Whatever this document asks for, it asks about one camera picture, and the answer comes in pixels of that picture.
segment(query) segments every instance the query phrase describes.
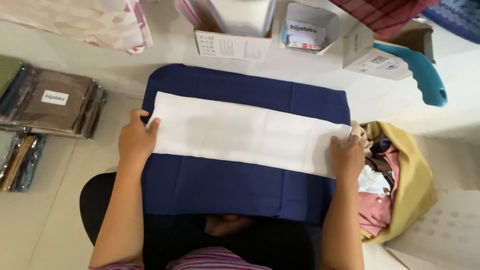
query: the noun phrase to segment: tiled floor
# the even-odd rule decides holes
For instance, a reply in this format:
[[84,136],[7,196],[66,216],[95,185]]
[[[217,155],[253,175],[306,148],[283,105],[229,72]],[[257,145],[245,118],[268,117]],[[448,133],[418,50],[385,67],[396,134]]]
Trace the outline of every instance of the tiled floor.
[[[50,137],[31,189],[0,194],[2,269],[84,270],[92,245],[83,229],[78,199],[94,175],[113,171],[118,162],[117,136],[130,109],[141,100],[109,96],[94,141]],[[480,147],[417,137],[437,188],[479,189],[475,158]],[[366,269],[403,270],[380,245],[364,245]]]

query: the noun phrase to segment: brown satin fabric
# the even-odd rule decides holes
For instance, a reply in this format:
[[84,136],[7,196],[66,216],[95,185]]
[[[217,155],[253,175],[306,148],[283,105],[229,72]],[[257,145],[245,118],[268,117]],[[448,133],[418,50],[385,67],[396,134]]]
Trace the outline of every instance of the brown satin fabric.
[[[93,85],[94,81],[88,77],[40,69],[37,85],[18,121],[30,127],[76,133]],[[42,102],[45,90],[68,94],[66,104]]]
[[371,159],[371,158],[365,157],[365,165],[370,166],[370,168],[376,172],[381,172],[382,175],[387,180],[388,184],[390,185],[390,190],[393,189],[395,181],[393,179],[393,176],[389,173],[392,171],[392,168],[390,167],[390,164],[388,164],[386,160],[384,160],[383,158]]
[[20,146],[16,147],[13,151],[10,162],[8,163],[8,167],[5,170],[5,174],[1,179],[1,192],[8,192],[10,190],[10,186],[12,185],[18,174],[18,169],[22,164],[22,161],[24,160],[24,157],[27,154],[28,149],[32,146],[33,142],[35,142],[35,136],[27,136],[22,139]]

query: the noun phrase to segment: blue plastic object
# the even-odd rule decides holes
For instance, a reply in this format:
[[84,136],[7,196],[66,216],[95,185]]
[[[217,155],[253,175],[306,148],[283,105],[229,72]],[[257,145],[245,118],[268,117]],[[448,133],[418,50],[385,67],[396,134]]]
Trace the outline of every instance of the blue plastic object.
[[425,104],[437,107],[447,104],[447,93],[442,79],[432,63],[422,53],[376,42],[373,47],[398,56],[408,64],[408,69],[413,72],[413,78],[417,81]]
[[[142,109],[153,111],[157,91],[350,125],[346,93],[323,87],[172,64],[150,75]],[[333,179],[316,175],[166,154],[152,154],[142,173],[148,214],[232,213],[321,226],[334,189]]]

